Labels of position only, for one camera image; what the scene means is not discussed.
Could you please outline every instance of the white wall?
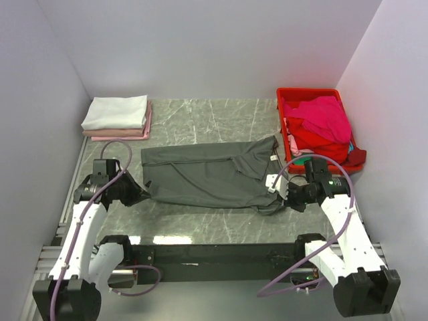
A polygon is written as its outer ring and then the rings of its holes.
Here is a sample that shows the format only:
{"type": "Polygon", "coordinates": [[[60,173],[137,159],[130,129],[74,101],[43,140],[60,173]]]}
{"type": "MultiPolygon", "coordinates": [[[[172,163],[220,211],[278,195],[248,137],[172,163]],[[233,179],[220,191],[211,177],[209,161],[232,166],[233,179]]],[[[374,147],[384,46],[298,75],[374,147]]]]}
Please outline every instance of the white wall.
{"type": "Polygon", "coordinates": [[[400,273],[407,320],[427,318],[427,12],[427,1],[384,0],[338,84],[368,151],[358,205],[400,273]]]}
{"type": "Polygon", "coordinates": [[[335,87],[381,0],[39,0],[90,96],[335,87]]]}
{"type": "Polygon", "coordinates": [[[34,0],[0,2],[0,311],[21,313],[54,236],[89,98],[34,0]]]}

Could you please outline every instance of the red plastic bin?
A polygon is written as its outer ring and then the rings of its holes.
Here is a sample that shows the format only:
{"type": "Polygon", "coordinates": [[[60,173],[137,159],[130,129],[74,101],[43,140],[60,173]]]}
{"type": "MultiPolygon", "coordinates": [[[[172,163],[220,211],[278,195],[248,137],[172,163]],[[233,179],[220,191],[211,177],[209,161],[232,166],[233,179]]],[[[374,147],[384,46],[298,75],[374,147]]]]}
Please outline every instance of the red plastic bin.
{"type": "MultiPolygon", "coordinates": [[[[276,96],[278,97],[278,111],[280,113],[280,122],[281,122],[281,133],[284,140],[284,148],[286,150],[286,162],[292,160],[292,153],[290,150],[290,144],[288,143],[287,137],[287,125],[284,122],[284,105],[282,104],[282,98],[289,104],[292,108],[297,108],[300,102],[309,102],[317,97],[321,96],[334,96],[338,101],[342,102],[340,99],[339,92],[335,89],[313,89],[313,88],[278,88],[276,90],[276,96]]],[[[354,136],[351,133],[350,140],[354,146],[357,146],[354,140],[354,136]]],[[[363,165],[358,166],[343,166],[344,170],[348,174],[356,173],[362,170],[363,165]]],[[[333,164],[328,165],[328,170],[333,174],[340,174],[340,170],[333,164]]],[[[291,164],[288,167],[288,172],[292,174],[304,174],[305,167],[304,165],[295,165],[291,164]]]]}

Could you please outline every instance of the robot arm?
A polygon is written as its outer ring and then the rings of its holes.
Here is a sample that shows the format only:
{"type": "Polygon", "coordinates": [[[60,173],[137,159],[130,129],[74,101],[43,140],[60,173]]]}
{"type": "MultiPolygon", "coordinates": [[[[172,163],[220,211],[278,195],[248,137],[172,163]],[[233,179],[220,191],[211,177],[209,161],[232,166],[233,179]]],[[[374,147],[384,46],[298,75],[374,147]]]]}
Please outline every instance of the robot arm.
{"type": "MultiPolygon", "coordinates": [[[[343,316],[388,313],[400,286],[396,270],[388,270],[368,238],[356,208],[349,209],[350,189],[344,177],[332,177],[327,162],[311,158],[305,163],[307,185],[288,184],[288,205],[303,211],[306,204],[318,203],[335,234],[350,221],[338,238],[343,258],[329,247],[315,255],[313,263],[333,286],[334,302],[343,316]]],[[[320,234],[299,235],[296,259],[314,253],[326,244],[320,234]]]]}
{"type": "Polygon", "coordinates": [[[56,320],[96,320],[101,309],[100,292],[108,288],[108,279],[118,265],[132,265],[132,246],[128,236],[106,236],[100,243],[95,257],[92,249],[96,236],[104,223],[110,204],[119,200],[131,206],[146,198],[148,194],[141,189],[128,172],[125,172],[111,187],[106,189],[92,204],[83,221],[82,211],[88,201],[102,186],[117,174],[120,164],[114,159],[94,161],[93,174],[74,192],[73,217],[60,257],[49,273],[48,279],[37,281],[33,297],[43,321],[49,321],[49,305],[55,284],[65,265],[65,258],[72,243],[77,224],[80,232],[66,274],[61,282],[56,301],[56,320]]]}

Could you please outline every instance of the gray marble table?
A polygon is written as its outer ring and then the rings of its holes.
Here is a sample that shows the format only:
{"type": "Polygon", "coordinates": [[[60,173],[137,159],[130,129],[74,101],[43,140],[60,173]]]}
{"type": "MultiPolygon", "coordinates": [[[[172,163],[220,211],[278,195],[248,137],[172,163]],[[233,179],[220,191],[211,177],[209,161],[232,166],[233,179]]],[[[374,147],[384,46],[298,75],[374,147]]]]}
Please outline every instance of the gray marble table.
{"type": "MultiPolygon", "coordinates": [[[[243,142],[276,135],[284,159],[276,100],[153,100],[150,138],[130,142],[133,156],[129,171],[142,184],[140,149],[207,142],[243,142]]],[[[88,140],[78,169],[78,185],[92,171],[103,142],[88,140]]],[[[110,145],[104,155],[122,164],[127,149],[110,145]]],[[[262,217],[252,209],[208,209],[143,201],[133,207],[114,202],[102,226],[105,235],[126,234],[135,244],[153,243],[270,243],[293,242],[301,233],[332,236],[332,228],[317,205],[304,213],[285,209],[262,217]]]]}

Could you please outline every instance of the stack of folded cloth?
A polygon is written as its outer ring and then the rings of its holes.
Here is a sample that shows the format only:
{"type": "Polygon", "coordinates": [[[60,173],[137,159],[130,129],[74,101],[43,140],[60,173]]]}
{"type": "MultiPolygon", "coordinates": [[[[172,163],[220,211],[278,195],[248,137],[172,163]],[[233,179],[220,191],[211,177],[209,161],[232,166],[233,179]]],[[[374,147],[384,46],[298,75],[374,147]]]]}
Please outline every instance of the stack of folded cloth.
{"type": "Polygon", "coordinates": [[[83,135],[93,141],[147,139],[151,119],[152,106],[147,96],[95,97],[82,123],[83,135]]]}

